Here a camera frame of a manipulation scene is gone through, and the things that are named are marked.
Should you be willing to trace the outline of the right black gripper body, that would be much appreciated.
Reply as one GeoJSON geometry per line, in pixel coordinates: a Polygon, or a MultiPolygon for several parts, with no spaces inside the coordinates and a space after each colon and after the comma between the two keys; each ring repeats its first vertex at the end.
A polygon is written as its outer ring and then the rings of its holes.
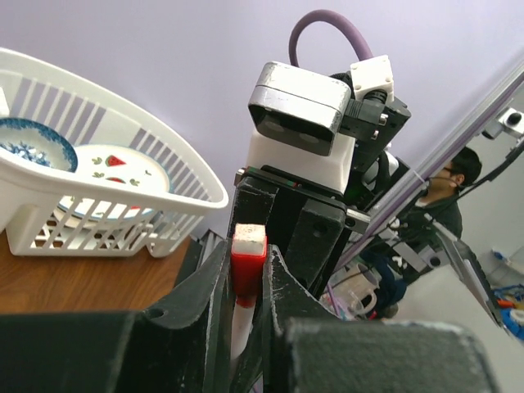
{"type": "Polygon", "coordinates": [[[262,224],[291,274],[320,297],[352,233],[370,216],[347,206],[339,192],[265,166],[237,171],[231,226],[262,224]]]}

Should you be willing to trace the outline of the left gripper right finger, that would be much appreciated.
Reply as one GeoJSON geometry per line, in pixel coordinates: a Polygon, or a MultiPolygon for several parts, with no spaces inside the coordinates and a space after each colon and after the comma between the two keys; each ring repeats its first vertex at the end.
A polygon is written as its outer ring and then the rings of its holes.
{"type": "Polygon", "coordinates": [[[266,392],[497,392],[480,342],[443,322],[345,322],[291,275],[271,246],[264,267],[266,392]]]}

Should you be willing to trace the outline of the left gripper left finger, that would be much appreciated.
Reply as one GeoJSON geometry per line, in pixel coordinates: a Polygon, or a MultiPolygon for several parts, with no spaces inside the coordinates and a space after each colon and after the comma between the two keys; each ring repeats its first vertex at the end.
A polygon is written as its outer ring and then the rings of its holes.
{"type": "Polygon", "coordinates": [[[229,252],[140,311],[2,316],[2,391],[228,391],[229,252]]]}

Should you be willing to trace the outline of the red pen cap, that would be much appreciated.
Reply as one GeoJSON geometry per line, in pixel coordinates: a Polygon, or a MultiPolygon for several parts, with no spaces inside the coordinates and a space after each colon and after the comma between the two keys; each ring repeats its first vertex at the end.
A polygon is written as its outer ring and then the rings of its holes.
{"type": "Polygon", "coordinates": [[[236,224],[231,245],[231,277],[236,302],[255,306],[260,291],[268,241],[262,224],[236,224]]]}

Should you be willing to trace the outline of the white pen red tip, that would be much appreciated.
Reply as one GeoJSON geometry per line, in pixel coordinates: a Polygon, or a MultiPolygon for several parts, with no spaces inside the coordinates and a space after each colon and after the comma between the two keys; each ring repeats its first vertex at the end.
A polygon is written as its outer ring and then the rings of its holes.
{"type": "Polygon", "coordinates": [[[246,348],[255,313],[255,298],[237,299],[233,309],[230,360],[234,364],[246,348]]]}

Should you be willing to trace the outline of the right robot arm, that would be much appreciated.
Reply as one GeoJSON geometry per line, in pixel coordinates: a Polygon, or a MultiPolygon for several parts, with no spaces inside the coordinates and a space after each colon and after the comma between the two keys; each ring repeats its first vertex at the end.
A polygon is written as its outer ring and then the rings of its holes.
{"type": "Polygon", "coordinates": [[[254,123],[236,179],[231,224],[262,224],[291,273],[314,294],[389,187],[386,147],[410,118],[383,87],[265,64],[248,102],[254,123]]]}

